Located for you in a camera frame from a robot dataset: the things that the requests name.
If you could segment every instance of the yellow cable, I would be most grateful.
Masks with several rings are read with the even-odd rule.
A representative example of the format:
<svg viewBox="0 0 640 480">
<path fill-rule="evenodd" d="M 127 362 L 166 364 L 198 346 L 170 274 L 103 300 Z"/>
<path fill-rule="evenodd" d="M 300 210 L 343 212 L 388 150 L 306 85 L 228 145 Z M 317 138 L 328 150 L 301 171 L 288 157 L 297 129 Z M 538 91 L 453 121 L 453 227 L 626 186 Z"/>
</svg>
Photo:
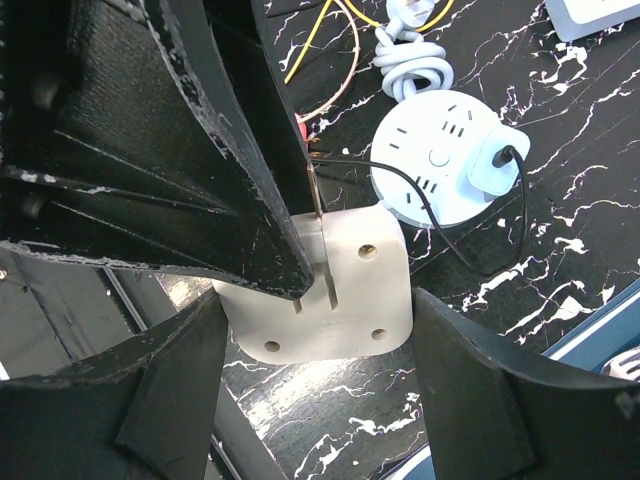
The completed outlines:
<svg viewBox="0 0 640 480">
<path fill-rule="evenodd" d="M 436 25 L 440 20 L 442 20 L 442 18 L 447 13 L 449 13 L 449 10 L 451 10 L 451 7 L 453 7 L 453 2 L 455 2 L 455 0 L 449 0 L 449 3 L 447 3 L 447 5 L 442 9 L 440 14 L 436 18 L 431 20 L 426 25 L 423 25 L 422 27 L 418 28 L 416 32 L 424 32 L 425 30 L 428 30 L 434 25 Z M 344 3 L 346 3 L 347 7 L 349 7 L 349 9 L 364 22 L 367 22 L 369 25 L 373 25 L 374 27 L 382 26 L 381 23 L 378 23 L 375 20 L 372 20 L 371 18 L 367 17 L 364 13 L 362 13 L 360 10 L 358 10 L 356 6 L 351 2 L 351 0 L 344 0 Z"/>
<path fill-rule="evenodd" d="M 296 62 L 293 64 L 293 67 L 291 67 L 291 70 L 289 70 L 289 73 L 287 74 L 287 76 L 284 79 L 285 85 L 291 81 L 291 79 L 295 75 L 296 71 L 298 70 L 298 67 L 302 63 L 302 60 L 304 59 L 304 56 L 307 54 L 307 50 L 309 50 L 309 47 L 311 46 L 311 42 L 313 42 L 313 39 L 315 38 L 316 34 L 318 33 L 318 30 L 320 29 L 320 25 L 322 24 L 322 21 L 324 20 L 324 16 L 327 14 L 327 11 L 329 10 L 329 7 L 331 6 L 332 3 L 333 3 L 333 0 L 327 0 L 327 3 L 325 3 L 324 7 L 322 7 L 322 10 L 320 11 L 320 15 L 318 15 L 318 19 L 316 20 L 316 24 L 313 26 L 313 29 L 311 30 L 311 33 L 309 34 L 309 38 L 307 38 L 307 41 L 305 42 L 304 47 L 302 47 L 302 51 L 300 52 L 300 55 L 298 55 L 298 58 L 296 59 Z"/>
</svg>

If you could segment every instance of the screw hole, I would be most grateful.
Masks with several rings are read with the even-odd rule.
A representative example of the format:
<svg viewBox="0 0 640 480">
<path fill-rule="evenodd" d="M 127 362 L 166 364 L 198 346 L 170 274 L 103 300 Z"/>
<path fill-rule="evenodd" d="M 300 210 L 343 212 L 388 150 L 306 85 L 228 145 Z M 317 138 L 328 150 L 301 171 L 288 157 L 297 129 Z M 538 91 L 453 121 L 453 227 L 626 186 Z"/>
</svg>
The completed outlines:
<svg viewBox="0 0 640 480">
<path fill-rule="evenodd" d="M 372 260 L 377 253 L 378 249 L 373 245 L 363 245 L 360 247 L 360 250 L 358 250 L 358 255 L 360 255 L 360 258 L 363 260 Z"/>
<path fill-rule="evenodd" d="M 280 344 L 278 342 L 267 342 L 264 344 L 264 349 L 267 352 L 275 353 L 280 350 Z"/>
<path fill-rule="evenodd" d="M 388 335 L 389 332 L 387 332 L 384 328 L 378 328 L 377 330 L 371 332 L 371 338 L 373 338 L 377 342 L 384 340 Z"/>
</svg>

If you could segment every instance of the black marble surface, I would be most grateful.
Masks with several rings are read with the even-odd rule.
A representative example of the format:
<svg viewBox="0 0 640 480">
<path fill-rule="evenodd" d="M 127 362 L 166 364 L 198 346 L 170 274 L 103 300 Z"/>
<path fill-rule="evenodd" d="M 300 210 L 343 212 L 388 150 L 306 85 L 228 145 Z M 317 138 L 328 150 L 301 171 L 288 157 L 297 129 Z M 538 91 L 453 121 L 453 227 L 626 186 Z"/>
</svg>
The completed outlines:
<svg viewBox="0 0 640 480">
<path fill-rule="evenodd" d="M 272 0 L 266 8 L 273 13 L 296 2 Z M 354 3 L 385 20 L 384 0 Z M 283 72 L 317 14 L 270 20 Z M 318 139 L 314 148 L 367 158 L 376 127 L 395 102 L 371 65 L 373 31 L 358 25 L 355 80 L 309 128 Z M 406 227 L 413 284 L 542 352 L 640 272 L 640 23 L 565 44 L 542 0 L 456 0 L 427 38 L 447 49 L 455 90 L 480 98 L 530 136 L 531 223 L 526 260 L 490 280 L 468 273 L 428 231 Z M 348 23 L 332 8 L 289 86 L 298 112 L 311 111 L 339 87 L 352 49 Z M 366 169 L 325 173 L 330 208 L 376 202 Z M 500 264 L 513 248 L 520 201 L 514 190 L 451 234 L 487 267 Z M 289 479 L 378 478 L 427 440 L 408 343 L 375 358 L 284 367 L 255 362 L 233 341 L 227 356 L 227 388 Z"/>
</svg>

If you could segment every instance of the power outlet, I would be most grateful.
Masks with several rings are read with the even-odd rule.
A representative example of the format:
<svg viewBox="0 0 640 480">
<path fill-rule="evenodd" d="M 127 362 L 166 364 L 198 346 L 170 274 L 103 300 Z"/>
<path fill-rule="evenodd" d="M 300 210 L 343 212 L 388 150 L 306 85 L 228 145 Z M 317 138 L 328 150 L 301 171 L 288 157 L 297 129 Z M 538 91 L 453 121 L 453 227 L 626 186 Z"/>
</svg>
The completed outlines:
<svg viewBox="0 0 640 480">
<path fill-rule="evenodd" d="M 547 0 L 546 5 L 563 42 L 640 17 L 640 0 Z"/>
</svg>

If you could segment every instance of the round white power strip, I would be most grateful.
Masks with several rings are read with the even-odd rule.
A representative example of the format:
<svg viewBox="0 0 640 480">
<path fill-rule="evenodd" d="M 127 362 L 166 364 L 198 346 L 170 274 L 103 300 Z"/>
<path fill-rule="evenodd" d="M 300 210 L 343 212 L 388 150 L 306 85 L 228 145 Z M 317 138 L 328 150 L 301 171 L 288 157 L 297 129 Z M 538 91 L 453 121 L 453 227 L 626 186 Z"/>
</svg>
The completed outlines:
<svg viewBox="0 0 640 480">
<path fill-rule="evenodd" d="M 424 190 L 438 222 L 451 227 L 482 213 L 497 198 L 472 185 L 469 172 L 475 165 L 490 168 L 492 158 L 486 157 L 498 149 L 488 150 L 500 142 L 503 147 L 521 143 L 528 151 L 526 135 L 503 126 L 481 101 L 461 92 L 434 90 L 414 95 L 389 112 L 373 139 L 371 161 L 407 173 Z M 371 177 L 378 198 L 399 220 L 420 228 L 431 226 L 407 182 L 378 168 L 372 168 Z"/>
</svg>

